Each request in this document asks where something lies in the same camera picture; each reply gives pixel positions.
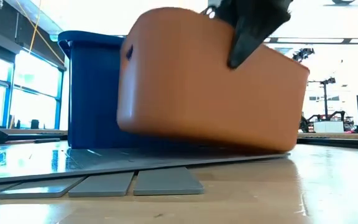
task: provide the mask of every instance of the wall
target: wall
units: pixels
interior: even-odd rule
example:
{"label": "wall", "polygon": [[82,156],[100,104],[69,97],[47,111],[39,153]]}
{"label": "wall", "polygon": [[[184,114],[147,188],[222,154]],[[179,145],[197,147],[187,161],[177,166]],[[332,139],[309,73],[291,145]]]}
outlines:
{"label": "wall", "polygon": [[[0,35],[7,41],[24,47],[30,46],[33,31],[34,28],[30,22],[22,14],[18,14],[18,12],[12,6],[4,4],[2,9],[0,9]],[[39,28],[39,32],[45,38],[51,48],[58,54],[58,56],[60,58],[64,58],[63,52],[60,50],[57,43],[52,42],[49,39],[49,35],[44,30]],[[33,48],[45,59],[63,67],[63,64],[58,61],[56,56],[54,56],[54,54],[38,35],[35,38]]]}
{"label": "wall", "polygon": [[[31,0],[36,6],[40,0]],[[63,30],[126,35],[136,19],[155,7],[184,7],[201,12],[208,0],[42,0],[42,10]]]}
{"label": "wall", "polygon": [[[328,97],[339,96],[339,101],[328,101],[328,113],[344,110],[358,123],[358,45],[315,45],[316,54],[303,64],[309,67],[309,80],[322,81],[335,77],[337,83],[327,86]],[[319,84],[310,83],[303,104],[305,117],[324,114],[324,100],[310,101],[309,96],[323,96]]]}

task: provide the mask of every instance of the window frame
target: window frame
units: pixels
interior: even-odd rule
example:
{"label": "window frame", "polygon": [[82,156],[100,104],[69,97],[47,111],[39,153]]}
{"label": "window frame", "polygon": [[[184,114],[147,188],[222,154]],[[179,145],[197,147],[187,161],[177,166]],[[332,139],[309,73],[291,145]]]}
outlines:
{"label": "window frame", "polygon": [[[29,52],[29,50],[27,50],[26,48],[22,48],[22,50],[27,52],[27,53]],[[21,91],[24,91],[26,93],[31,93],[31,94],[34,94],[34,95],[43,95],[43,96],[51,97],[51,98],[56,100],[55,127],[54,127],[54,129],[59,130],[59,127],[60,127],[60,113],[61,113],[61,108],[62,108],[62,86],[63,86],[64,71],[61,68],[59,68],[57,65],[55,65],[54,63],[49,62],[48,60],[45,60],[44,58],[40,57],[39,55],[37,55],[37,54],[35,54],[33,52],[31,52],[30,55],[35,57],[35,58],[37,58],[37,59],[39,59],[39,60],[47,62],[49,65],[55,67],[59,71],[59,77],[58,77],[58,83],[57,83],[57,95],[52,96],[52,95],[49,95],[49,94],[46,94],[46,93],[41,93],[41,92],[39,92],[37,90],[34,90],[32,88],[28,88],[28,87],[25,87],[25,86],[20,86],[20,85],[14,84],[14,75],[16,74],[16,70],[14,70],[14,72],[12,74],[12,80],[11,80],[13,88],[11,88],[11,90],[10,90],[10,96],[8,96],[9,99],[5,98],[5,101],[9,100],[9,111],[7,112],[7,119],[9,119],[9,115],[11,113],[10,104],[11,104],[11,101],[12,101],[13,89],[21,90]],[[6,125],[5,125],[5,123],[3,123],[3,125],[6,128],[8,128],[9,121],[7,120]]]}
{"label": "window frame", "polygon": [[[28,52],[28,50],[26,48],[22,48],[23,51]],[[49,62],[48,60],[45,60],[44,58],[38,56],[37,54],[31,52],[30,53],[31,56],[36,57],[39,60],[42,60],[44,62],[47,62],[48,64],[50,64],[51,66],[55,67],[58,72],[59,72],[59,76],[58,76],[58,83],[57,83],[57,96],[52,96],[52,95],[48,95],[45,93],[41,93],[37,90],[34,90],[32,88],[27,88],[24,86],[20,86],[20,85],[16,85],[14,84],[14,77],[16,74],[16,61],[15,62],[10,62],[7,60],[4,60],[3,58],[0,57],[0,60],[3,60],[5,62],[11,63],[12,65],[9,67],[8,69],[8,74],[7,74],[7,79],[3,80],[4,82],[7,82],[8,87],[6,88],[5,91],[5,95],[4,95],[4,102],[3,102],[3,111],[2,111],[2,119],[1,119],[1,125],[0,128],[8,128],[10,125],[10,120],[9,120],[9,115],[11,114],[11,103],[12,103],[12,93],[13,93],[13,89],[16,90],[21,90],[27,93],[31,93],[34,95],[43,95],[43,96],[47,96],[47,97],[51,97],[53,99],[55,99],[56,101],[56,110],[55,110],[55,126],[54,129],[59,130],[60,127],[60,113],[61,113],[61,108],[62,108],[62,89],[63,89],[63,76],[64,76],[64,70],[62,70],[60,67],[58,67],[57,65]]]}

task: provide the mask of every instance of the yellow cable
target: yellow cable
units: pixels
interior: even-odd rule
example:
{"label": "yellow cable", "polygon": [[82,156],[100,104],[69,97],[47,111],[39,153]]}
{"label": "yellow cable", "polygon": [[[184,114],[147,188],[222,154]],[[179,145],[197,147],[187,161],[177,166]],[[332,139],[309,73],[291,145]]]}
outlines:
{"label": "yellow cable", "polygon": [[12,118],[11,118],[11,125],[9,126],[9,129],[12,129],[12,126],[13,126],[13,121],[15,120],[15,116],[12,115]]}
{"label": "yellow cable", "polygon": [[59,59],[59,61],[64,64],[65,62],[56,54],[56,52],[52,49],[52,47],[48,44],[48,42],[45,40],[45,38],[40,34],[40,32],[35,28],[35,25],[32,23],[31,19],[29,18],[29,16],[27,15],[27,13],[25,12],[25,10],[23,9],[22,5],[20,4],[20,2],[18,0],[16,0],[16,3],[19,5],[20,9],[22,10],[23,14],[25,15],[25,17],[27,18],[27,20],[30,22],[30,24],[32,25],[32,27],[37,31],[38,35],[41,37],[41,39],[45,42],[45,44],[48,46],[49,50],[52,51],[52,53],[56,56],[57,59]]}
{"label": "yellow cable", "polygon": [[41,2],[42,2],[42,0],[40,0],[40,4],[38,5],[37,22],[35,23],[34,32],[32,33],[32,38],[31,38],[31,44],[30,44],[29,54],[31,54],[32,45],[34,44],[35,34],[37,33],[38,23],[40,22]]}

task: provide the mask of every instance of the wooden table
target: wooden table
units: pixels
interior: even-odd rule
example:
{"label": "wooden table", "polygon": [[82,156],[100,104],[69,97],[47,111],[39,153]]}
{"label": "wooden table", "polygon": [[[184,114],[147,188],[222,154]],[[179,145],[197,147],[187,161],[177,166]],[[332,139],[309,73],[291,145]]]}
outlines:
{"label": "wooden table", "polygon": [[194,168],[204,195],[0,200],[0,223],[358,223],[358,151]]}

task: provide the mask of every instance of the cable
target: cable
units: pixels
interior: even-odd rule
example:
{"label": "cable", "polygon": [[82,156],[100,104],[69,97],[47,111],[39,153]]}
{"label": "cable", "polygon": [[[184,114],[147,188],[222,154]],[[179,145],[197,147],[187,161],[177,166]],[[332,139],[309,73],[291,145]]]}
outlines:
{"label": "cable", "polygon": [[59,55],[56,54],[56,52],[52,49],[52,47],[48,44],[48,42],[45,40],[45,38],[41,35],[41,33],[35,28],[35,25],[32,23],[31,19],[29,18],[29,16],[27,15],[27,13],[25,12],[25,10],[23,9],[22,5],[20,4],[20,2],[18,0],[16,0],[16,3],[19,5],[20,9],[22,10],[23,14],[25,15],[25,17],[27,18],[27,20],[30,22],[30,24],[32,25],[32,27],[37,31],[38,35],[41,37],[41,39],[44,41],[44,43],[48,46],[49,50],[52,51],[52,53],[56,56],[57,59],[59,59],[59,61],[64,64],[65,62],[59,57]]}

